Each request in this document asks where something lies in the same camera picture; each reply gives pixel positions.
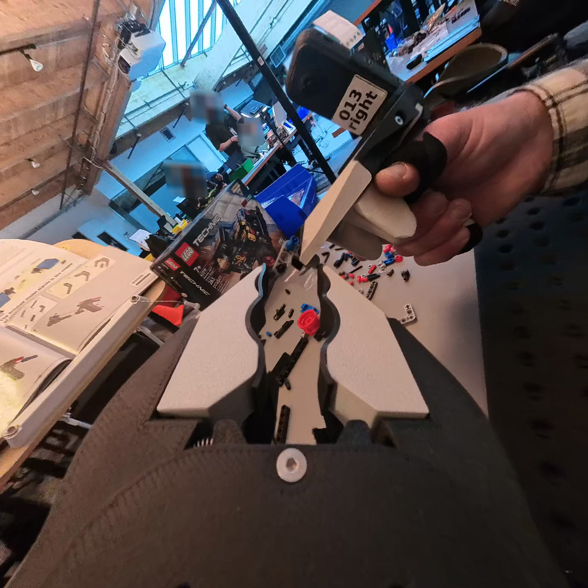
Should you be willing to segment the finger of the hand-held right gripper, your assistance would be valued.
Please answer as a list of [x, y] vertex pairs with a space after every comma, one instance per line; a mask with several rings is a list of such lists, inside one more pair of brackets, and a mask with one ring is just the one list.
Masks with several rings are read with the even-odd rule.
[[345, 215], [368, 188], [372, 175], [352, 159], [339, 174], [303, 225], [299, 260], [309, 264], [320, 246], [334, 232]]

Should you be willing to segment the orange plastic piece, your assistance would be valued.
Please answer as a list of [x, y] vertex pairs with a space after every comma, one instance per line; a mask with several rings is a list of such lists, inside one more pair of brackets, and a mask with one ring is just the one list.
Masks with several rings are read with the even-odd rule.
[[185, 305], [178, 300], [159, 301], [151, 308], [151, 313], [174, 327], [180, 327], [183, 322]]

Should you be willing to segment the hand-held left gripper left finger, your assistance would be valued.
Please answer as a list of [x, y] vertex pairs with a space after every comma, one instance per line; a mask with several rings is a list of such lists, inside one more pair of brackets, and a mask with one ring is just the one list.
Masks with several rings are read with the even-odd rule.
[[268, 267], [255, 268], [197, 317], [157, 404], [159, 415], [232, 420], [247, 441], [269, 443], [264, 345]]

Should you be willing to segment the black steel pillar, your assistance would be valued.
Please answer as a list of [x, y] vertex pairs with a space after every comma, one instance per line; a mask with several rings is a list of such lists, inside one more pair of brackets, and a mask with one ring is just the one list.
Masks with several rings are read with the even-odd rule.
[[325, 157], [322, 155], [311, 133], [306, 129], [305, 124], [297, 113], [296, 107], [293, 106], [286, 92], [283, 91], [281, 84], [272, 72], [270, 66], [267, 65], [266, 60], [261, 55], [257, 45], [237, 14], [235, 8], [232, 6], [230, 1], [217, 1], [217, 4], [221, 7], [224, 16], [227, 18], [231, 27], [238, 35], [239, 40], [246, 48], [252, 60], [256, 62], [256, 65], [262, 73], [265, 81], [274, 92], [280, 104], [283, 106], [288, 117], [293, 121], [298, 134], [300, 135], [303, 143], [306, 145], [307, 150], [311, 154], [311, 159], [318, 164], [329, 183], [333, 184], [336, 180], [336, 175], [327, 163]]

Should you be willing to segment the wooden office desk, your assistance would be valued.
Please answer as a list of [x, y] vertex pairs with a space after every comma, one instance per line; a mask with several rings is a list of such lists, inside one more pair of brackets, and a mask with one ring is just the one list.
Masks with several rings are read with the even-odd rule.
[[438, 72], [481, 37], [475, 1], [373, 1], [354, 24], [359, 48], [405, 82]]

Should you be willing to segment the instruction booklet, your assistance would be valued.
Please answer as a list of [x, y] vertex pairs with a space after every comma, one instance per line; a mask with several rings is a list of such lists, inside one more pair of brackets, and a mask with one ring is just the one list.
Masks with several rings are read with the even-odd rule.
[[1, 326], [1, 440], [17, 431], [22, 412], [155, 279], [147, 261], [106, 247]]

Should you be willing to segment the white book stand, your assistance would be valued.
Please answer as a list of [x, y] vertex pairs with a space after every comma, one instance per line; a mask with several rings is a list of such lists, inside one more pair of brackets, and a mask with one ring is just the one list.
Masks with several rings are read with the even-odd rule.
[[[112, 246], [73, 239], [56, 247], [89, 259]], [[130, 335], [141, 329], [151, 308], [160, 301], [171, 300], [164, 295], [165, 288], [165, 283], [156, 276], [151, 286], [142, 294], [133, 296], [130, 303], [108, 321], [65, 370], [22, 412], [17, 419], [20, 424], [17, 431], [6, 440], [1, 440], [2, 488]]]

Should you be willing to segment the person's right forearm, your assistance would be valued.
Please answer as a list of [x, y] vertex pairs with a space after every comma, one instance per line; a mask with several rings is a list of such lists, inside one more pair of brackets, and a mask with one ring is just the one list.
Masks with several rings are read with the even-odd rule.
[[587, 186], [587, 59], [523, 86], [548, 112], [553, 155], [542, 194], [563, 195]]

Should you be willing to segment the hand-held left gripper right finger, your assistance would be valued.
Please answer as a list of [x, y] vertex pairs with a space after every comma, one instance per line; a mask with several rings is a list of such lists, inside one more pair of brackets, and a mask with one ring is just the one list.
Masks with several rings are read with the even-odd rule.
[[422, 420], [429, 408], [386, 314], [330, 267], [318, 268], [318, 401], [325, 427], [317, 443], [334, 443], [345, 425], [369, 431], [384, 419]]

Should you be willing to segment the pile of small toy pins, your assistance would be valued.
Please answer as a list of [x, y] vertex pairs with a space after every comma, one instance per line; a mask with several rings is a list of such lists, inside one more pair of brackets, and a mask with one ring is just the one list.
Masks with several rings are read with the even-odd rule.
[[396, 246], [386, 243], [376, 259], [359, 258], [350, 250], [334, 243], [325, 243], [319, 251], [320, 260], [331, 267], [342, 281], [353, 286], [361, 295], [372, 299], [393, 279], [408, 283], [412, 274]]

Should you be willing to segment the black long beam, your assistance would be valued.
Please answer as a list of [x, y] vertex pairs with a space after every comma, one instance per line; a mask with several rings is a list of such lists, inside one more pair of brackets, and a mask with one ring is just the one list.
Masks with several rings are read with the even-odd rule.
[[284, 352], [279, 358], [271, 371], [272, 377], [276, 380], [278, 387], [286, 386], [290, 389], [290, 384], [287, 384], [289, 375], [295, 365], [298, 363], [303, 351], [308, 344], [308, 335], [304, 334], [296, 344], [291, 353]]

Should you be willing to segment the toy set box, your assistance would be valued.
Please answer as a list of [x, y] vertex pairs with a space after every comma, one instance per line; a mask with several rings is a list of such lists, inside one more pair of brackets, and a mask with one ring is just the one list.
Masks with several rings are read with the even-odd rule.
[[203, 310], [259, 266], [274, 266], [284, 234], [241, 180], [222, 189], [151, 270]]

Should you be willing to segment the large instruction sheet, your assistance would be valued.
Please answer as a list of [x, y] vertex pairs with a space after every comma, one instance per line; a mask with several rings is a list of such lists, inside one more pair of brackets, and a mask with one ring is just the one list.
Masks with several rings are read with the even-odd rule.
[[87, 258], [31, 240], [1, 239], [1, 326], [53, 282]]

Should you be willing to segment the blue plastic bin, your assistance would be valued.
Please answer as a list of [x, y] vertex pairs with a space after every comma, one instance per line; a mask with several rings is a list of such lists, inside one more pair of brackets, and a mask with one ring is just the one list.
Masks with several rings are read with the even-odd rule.
[[298, 164], [262, 190], [255, 200], [285, 232], [285, 226], [303, 225], [314, 210], [317, 182], [306, 168]]

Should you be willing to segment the person's right hand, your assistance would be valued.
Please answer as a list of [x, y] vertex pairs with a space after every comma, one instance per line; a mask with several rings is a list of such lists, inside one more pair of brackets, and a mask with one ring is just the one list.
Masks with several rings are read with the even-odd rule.
[[396, 244], [420, 266], [446, 262], [481, 228], [545, 184], [553, 155], [548, 110], [529, 91], [449, 114], [424, 130], [444, 144], [443, 174], [412, 206], [415, 234]]

